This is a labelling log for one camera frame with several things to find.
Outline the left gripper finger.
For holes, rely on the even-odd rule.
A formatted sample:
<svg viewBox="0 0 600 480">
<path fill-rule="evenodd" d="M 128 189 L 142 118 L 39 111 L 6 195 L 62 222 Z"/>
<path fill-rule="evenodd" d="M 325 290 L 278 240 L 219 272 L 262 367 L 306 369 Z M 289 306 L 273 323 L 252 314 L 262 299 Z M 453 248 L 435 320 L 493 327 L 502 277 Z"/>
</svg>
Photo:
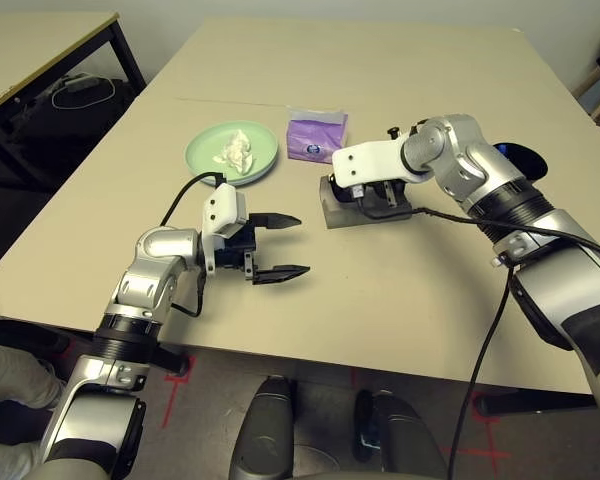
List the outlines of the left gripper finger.
<svg viewBox="0 0 600 480">
<path fill-rule="evenodd" d="M 253 285 L 282 283 L 297 278 L 310 271 L 309 266 L 276 265 L 269 270 L 255 269 L 252 275 Z"/>
<path fill-rule="evenodd" d="M 249 225 L 252 228 L 265 229 L 286 229 L 301 224 L 301 220 L 281 213 L 251 213 L 249 215 Z"/>
</svg>

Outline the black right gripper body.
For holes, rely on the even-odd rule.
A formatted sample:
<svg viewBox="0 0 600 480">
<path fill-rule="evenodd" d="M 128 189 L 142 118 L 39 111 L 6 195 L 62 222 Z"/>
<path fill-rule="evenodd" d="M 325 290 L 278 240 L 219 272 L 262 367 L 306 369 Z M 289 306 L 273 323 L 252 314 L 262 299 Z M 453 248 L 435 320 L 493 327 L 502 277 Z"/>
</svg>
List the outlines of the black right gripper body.
<svg viewBox="0 0 600 480">
<path fill-rule="evenodd" d="M 364 210 L 405 210 L 406 183 L 399 179 L 365 183 L 361 205 Z"/>
</svg>

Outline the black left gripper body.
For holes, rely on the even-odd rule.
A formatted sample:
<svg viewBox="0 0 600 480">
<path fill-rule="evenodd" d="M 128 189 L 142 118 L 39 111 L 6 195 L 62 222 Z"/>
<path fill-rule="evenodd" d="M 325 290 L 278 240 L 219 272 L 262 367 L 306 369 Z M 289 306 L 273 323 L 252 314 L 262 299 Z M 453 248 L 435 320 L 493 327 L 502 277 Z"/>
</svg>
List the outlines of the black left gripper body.
<svg viewBox="0 0 600 480">
<path fill-rule="evenodd" d="M 224 240 L 224 246 L 215 251 L 215 265 L 218 268 L 241 270 L 244 274 L 254 274 L 256 264 L 255 226 L 247 222 L 232 237 Z"/>
</svg>

